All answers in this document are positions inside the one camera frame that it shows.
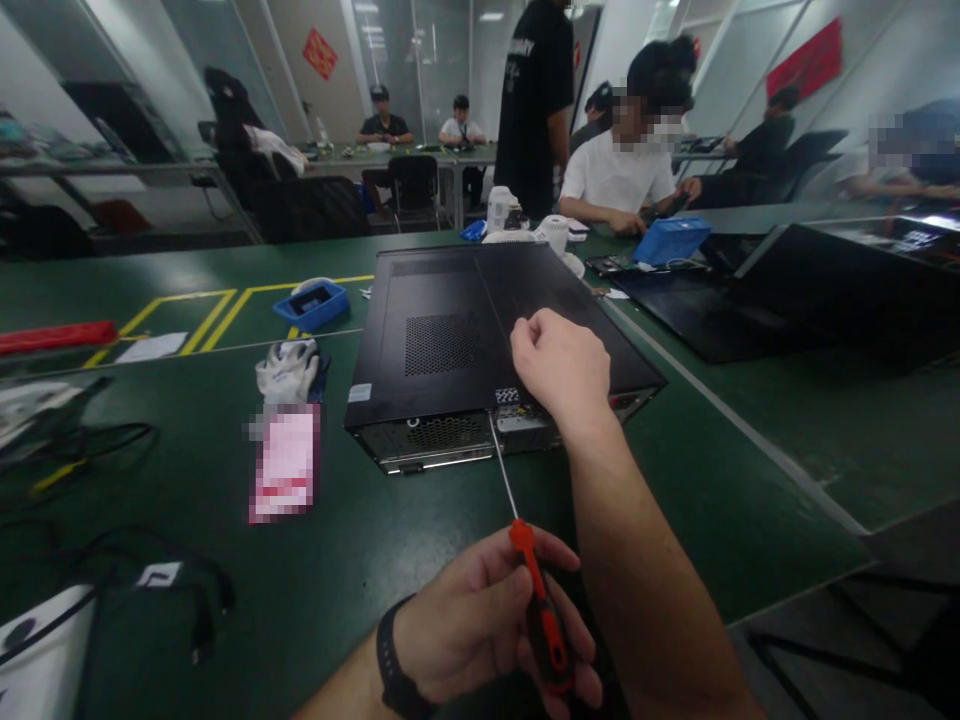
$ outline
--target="screwdriver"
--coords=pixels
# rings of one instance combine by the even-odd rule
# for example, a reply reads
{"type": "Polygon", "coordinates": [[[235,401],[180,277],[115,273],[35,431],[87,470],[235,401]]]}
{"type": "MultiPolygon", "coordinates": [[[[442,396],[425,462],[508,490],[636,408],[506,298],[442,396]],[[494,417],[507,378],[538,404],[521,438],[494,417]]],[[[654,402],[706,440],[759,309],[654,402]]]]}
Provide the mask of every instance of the screwdriver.
{"type": "Polygon", "coordinates": [[[517,514],[517,506],[510,491],[510,480],[507,478],[507,468],[503,464],[503,454],[500,452],[500,443],[497,440],[493,412],[490,413],[489,418],[493,446],[497,449],[500,472],[503,474],[503,484],[507,487],[507,497],[510,498],[510,507],[513,509],[514,519],[510,525],[510,541],[520,556],[520,561],[527,566],[530,577],[533,578],[533,596],[527,606],[527,634],[530,645],[533,647],[533,656],[544,687],[554,695],[565,695],[573,688],[573,659],[563,632],[563,622],[547,590],[546,579],[540,572],[540,565],[533,551],[533,528],[521,520],[517,514]]]}

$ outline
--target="screwdriver shaft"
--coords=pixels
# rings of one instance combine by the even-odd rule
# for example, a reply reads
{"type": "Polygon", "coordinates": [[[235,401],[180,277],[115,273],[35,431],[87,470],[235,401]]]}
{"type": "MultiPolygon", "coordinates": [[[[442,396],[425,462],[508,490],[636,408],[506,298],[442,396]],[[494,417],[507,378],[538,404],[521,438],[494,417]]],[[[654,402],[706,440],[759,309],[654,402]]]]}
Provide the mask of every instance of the screwdriver shaft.
{"type": "Polygon", "coordinates": [[[490,418],[490,436],[493,438],[493,446],[497,449],[497,460],[500,461],[500,472],[503,474],[503,484],[507,486],[507,497],[510,498],[510,507],[513,508],[513,517],[519,519],[520,516],[517,514],[517,505],[513,502],[513,493],[510,491],[510,480],[507,478],[507,468],[503,464],[503,454],[500,452],[500,442],[497,440],[497,426],[493,422],[493,411],[491,410],[488,417],[490,418]]]}

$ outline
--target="black wristband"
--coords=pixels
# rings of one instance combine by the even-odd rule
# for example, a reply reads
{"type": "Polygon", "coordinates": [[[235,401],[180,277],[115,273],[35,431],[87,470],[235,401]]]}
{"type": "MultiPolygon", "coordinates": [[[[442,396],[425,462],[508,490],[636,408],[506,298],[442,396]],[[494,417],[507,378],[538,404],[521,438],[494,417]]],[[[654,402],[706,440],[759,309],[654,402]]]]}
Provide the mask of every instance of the black wristband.
{"type": "Polygon", "coordinates": [[[403,674],[397,649],[393,645],[393,619],[397,610],[412,597],[404,598],[387,610],[380,621],[377,627],[377,664],[383,680],[383,704],[404,720],[427,720],[433,717],[438,708],[420,694],[413,680],[403,674]]]}

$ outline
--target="red poster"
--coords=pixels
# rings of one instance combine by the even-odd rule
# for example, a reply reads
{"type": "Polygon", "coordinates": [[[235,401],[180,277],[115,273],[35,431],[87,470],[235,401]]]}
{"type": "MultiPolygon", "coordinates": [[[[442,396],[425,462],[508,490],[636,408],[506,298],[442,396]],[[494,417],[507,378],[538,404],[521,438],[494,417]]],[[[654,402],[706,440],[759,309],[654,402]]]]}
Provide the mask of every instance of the red poster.
{"type": "Polygon", "coordinates": [[[840,18],[827,25],[767,75],[767,99],[795,86],[800,99],[810,97],[843,71],[843,26],[840,18]]]}
{"type": "Polygon", "coordinates": [[[320,73],[320,77],[329,80],[337,66],[339,56],[330,47],[330,44],[323,39],[323,35],[317,32],[316,28],[310,30],[307,36],[307,45],[303,48],[303,57],[310,63],[311,67],[320,73]]]}

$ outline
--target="gray floor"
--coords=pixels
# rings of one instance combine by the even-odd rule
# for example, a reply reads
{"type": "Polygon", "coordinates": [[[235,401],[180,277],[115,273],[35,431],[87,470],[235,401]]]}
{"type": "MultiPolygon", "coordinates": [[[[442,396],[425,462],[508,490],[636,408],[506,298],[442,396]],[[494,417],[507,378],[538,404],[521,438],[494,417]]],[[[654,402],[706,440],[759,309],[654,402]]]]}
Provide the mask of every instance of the gray floor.
{"type": "MultiPolygon", "coordinates": [[[[867,540],[881,561],[876,568],[901,576],[960,583],[960,503],[898,525],[867,540]]],[[[844,584],[901,644],[909,646],[942,607],[943,600],[916,593],[844,584]]],[[[817,590],[731,629],[747,680],[771,718],[803,718],[779,683],[747,644],[747,629],[849,655],[891,670],[892,653],[825,590],[817,590]]],[[[774,651],[781,666],[823,718],[911,718],[943,716],[923,699],[839,670],[774,651]]]]}

